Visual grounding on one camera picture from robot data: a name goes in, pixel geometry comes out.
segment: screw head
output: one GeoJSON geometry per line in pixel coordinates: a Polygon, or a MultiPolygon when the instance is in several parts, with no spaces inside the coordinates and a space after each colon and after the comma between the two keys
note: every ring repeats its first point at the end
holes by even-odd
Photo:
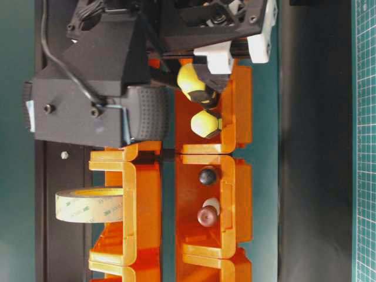
{"type": "Polygon", "coordinates": [[[61,152],[61,158],[63,160],[66,160],[67,158],[69,158],[69,154],[67,151],[64,151],[64,152],[61,152]]]}
{"type": "Polygon", "coordinates": [[[257,22],[257,17],[255,15],[252,15],[249,17],[249,23],[253,24],[257,22]]]}
{"type": "Polygon", "coordinates": [[[223,15],[223,14],[216,14],[214,17],[212,17],[212,22],[215,24],[215,25],[219,25],[219,24],[222,24],[223,22],[225,22],[226,20],[226,16],[223,15]]]}
{"type": "Polygon", "coordinates": [[[216,208],[213,206],[202,207],[197,213],[197,219],[204,227],[214,226],[218,221],[216,208]]]}
{"type": "Polygon", "coordinates": [[[90,110],[90,114],[92,115],[93,118],[96,119],[97,117],[100,116],[101,112],[97,107],[92,107],[92,109],[90,110]]]}
{"type": "Polygon", "coordinates": [[[50,114],[55,110],[55,106],[51,104],[47,104],[44,106],[43,110],[45,111],[46,114],[50,114]]]}

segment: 3m tape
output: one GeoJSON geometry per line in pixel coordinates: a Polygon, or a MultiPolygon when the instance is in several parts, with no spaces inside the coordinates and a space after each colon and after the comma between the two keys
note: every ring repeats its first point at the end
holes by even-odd
{"type": "Polygon", "coordinates": [[[123,220],[122,188],[90,188],[56,193],[56,218],[77,223],[123,220]]]}

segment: grid lines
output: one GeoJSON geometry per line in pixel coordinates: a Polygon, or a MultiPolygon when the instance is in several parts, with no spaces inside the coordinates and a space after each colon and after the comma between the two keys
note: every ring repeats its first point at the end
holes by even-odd
{"type": "Polygon", "coordinates": [[[355,0],[357,282],[376,282],[376,0],[355,0]]]}

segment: bolt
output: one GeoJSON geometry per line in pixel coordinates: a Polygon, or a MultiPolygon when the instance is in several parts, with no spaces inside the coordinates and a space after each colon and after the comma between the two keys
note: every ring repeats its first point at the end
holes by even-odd
{"type": "Polygon", "coordinates": [[[92,107],[92,109],[90,110],[90,114],[92,115],[93,118],[98,118],[101,114],[100,110],[96,107],[92,107]]]}
{"type": "Polygon", "coordinates": [[[45,110],[45,113],[47,115],[49,115],[50,113],[52,113],[56,108],[54,105],[51,105],[51,104],[47,104],[45,105],[45,107],[43,108],[45,110]]]}
{"type": "Polygon", "coordinates": [[[215,25],[219,25],[219,24],[222,24],[225,20],[226,20],[226,16],[225,15],[223,15],[223,14],[217,14],[214,17],[212,17],[211,21],[215,25]]]}
{"type": "Polygon", "coordinates": [[[249,17],[249,23],[253,24],[257,21],[257,17],[255,15],[249,17]]]}
{"type": "Polygon", "coordinates": [[[61,152],[61,158],[63,160],[66,160],[67,158],[69,158],[69,154],[67,151],[64,151],[64,152],[61,152]]]}

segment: white plastic part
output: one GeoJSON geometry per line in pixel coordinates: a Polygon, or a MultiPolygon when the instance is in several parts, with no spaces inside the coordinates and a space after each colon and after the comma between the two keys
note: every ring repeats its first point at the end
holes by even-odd
{"type": "Polygon", "coordinates": [[[231,41],[196,48],[195,56],[206,56],[207,67],[212,75],[229,75],[232,73],[234,58],[230,53],[231,41]]]}
{"type": "Polygon", "coordinates": [[[271,50],[271,30],[276,25],[278,7],[276,0],[268,0],[261,34],[247,38],[249,55],[253,63],[267,63],[271,50]]]}
{"type": "Polygon", "coordinates": [[[217,215],[219,216],[220,212],[221,212],[221,207],[220,207],[220,203],[218,201],[217,198],[210,198],[210,199],[207,199],[204,204],[202,205],[202,207],[207,207],[207,206],[212,206],[214,207],[216,210],[217,210],[217,215]]]}
{"type": "Polygon", "coordinates": [[[240,0],[234,0],[233,2],[229,3],[229,9],[233,13],[233,15],[237,14],[240,4],[241,4],[240,0]]]}
{"type": "Polygon", "coordinates": [[[34,114],[34,100],[26,101],[26,107],[28,109],[30,118],[30,132],[35,132],[35,114],[34,114]]]}

